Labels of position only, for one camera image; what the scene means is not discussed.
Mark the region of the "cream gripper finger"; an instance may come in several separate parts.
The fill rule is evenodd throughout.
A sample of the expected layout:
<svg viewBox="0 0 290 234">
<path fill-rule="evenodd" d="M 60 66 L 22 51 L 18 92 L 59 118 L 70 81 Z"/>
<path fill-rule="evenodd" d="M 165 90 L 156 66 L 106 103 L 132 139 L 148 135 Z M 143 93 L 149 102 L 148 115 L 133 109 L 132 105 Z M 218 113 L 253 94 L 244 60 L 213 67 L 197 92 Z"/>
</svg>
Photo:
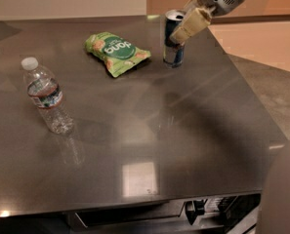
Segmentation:
<svg viewBox="0 0 290 234">
<path fill-rule="evenodd" d="M 195 8 L 199 8 L 199 2 L 198 0 L 189 0 L 185 5 L 184 5 L 184 11 L 187 13 L 190 10 L 194 10 Z"/>
<path fill-rule="evenodd" d="M 170 40 L 175 44 L 183 44 L 187 39 L 208 27 L 211 19 L 211 13 L 206 8 L 190 9 L 183 21 L 171 33 Z"/>
</svg>

